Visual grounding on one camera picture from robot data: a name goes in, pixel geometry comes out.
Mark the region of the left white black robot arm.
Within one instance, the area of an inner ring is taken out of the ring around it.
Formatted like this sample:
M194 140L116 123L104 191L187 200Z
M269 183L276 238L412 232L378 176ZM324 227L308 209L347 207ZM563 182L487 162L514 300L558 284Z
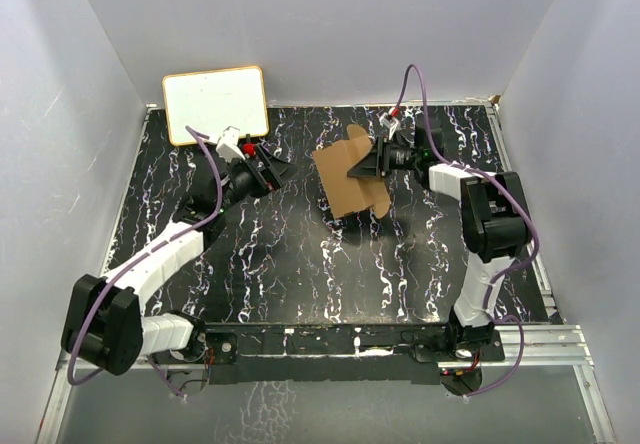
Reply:
M147 317L147 302L186 264L201 256L225 228L225 215L247 197L282 188L296 173L262 145L195 180L165 229L129 260L101 277L85 274L73 286L61 347L113 375L140 357L169 351L186 363L200 360L207 340L203 323L181 311Z

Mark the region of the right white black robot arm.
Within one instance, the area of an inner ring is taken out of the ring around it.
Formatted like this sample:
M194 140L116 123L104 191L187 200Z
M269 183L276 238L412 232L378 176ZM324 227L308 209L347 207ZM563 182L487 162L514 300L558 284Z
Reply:
M372 149L348 168L358 180L384 178L395 170L414 173L423 188L459 203L464 244L469 251L463 286L443 336L434 346L466 361L492 340L495 304L516 258L533 231L518 175L472 170L443 163L442 130L417 127L414 141L378 137Z

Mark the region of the red black stamp toy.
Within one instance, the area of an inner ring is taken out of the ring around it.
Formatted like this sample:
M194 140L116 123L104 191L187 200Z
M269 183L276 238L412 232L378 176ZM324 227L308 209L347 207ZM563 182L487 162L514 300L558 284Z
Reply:
M241 146L241 150L243 154L248 156L249 158L253 158L256 156L256 144L253 142L252 137L249 134L245 136L245 139Z

